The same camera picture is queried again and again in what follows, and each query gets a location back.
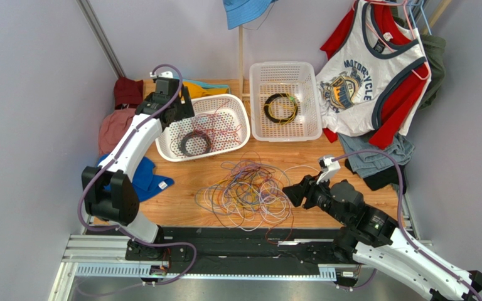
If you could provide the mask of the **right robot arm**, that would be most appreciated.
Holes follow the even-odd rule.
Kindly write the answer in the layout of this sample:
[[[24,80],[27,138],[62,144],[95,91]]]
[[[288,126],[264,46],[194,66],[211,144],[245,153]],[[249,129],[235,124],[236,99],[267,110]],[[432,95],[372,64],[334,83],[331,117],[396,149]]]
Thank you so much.
[[[284,187],[295,207],[317,207],[342,225],[333,239],[340,260],[368,265],[398,280],[426,300],[479,300],[482,273],[463,270],[401,231],[398,222],[368,205],[348,181],[333,185],[305,176]]]

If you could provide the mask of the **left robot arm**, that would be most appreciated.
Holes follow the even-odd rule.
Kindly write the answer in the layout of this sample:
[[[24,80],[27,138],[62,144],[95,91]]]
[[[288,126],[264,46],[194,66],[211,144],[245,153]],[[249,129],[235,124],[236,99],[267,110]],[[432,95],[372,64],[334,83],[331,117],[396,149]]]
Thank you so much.
[[[140,212],[132,180],[150,145],[164,130],[195,113],[182,80],[156,77],[154,82],[155,91],[136,108],[115,149],[97,166],[83,170],[80,209],[129,235],[129,247],[139,255],[157,260],[166,255],[163,230]]]

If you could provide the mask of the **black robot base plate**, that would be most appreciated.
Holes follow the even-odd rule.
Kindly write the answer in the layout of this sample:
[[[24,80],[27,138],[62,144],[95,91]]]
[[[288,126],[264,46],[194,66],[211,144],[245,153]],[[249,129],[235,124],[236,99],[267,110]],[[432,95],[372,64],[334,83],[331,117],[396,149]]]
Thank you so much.
[[[195,261],[199,252],[198,246],[204,247],[211,255],[245,255],[259,250],[264,255],[292,254],[301,259],[315,263],[332,263],[337,268],[337,278],[359,278],[369,275],[370,268],[359,263],[340,260],[333,251],[333,239],[338,234],[336,229],[293,229],[279,228],[272,231],[265,229],[244,232],[238,229],[223,228],[182,228],[164,227],[163,246],[166,253],[179,246],[187,246],[193,250]],[[99,236],[122,236],[116,230],[98,233]],[[130,256],[141,256],[131,249]]]

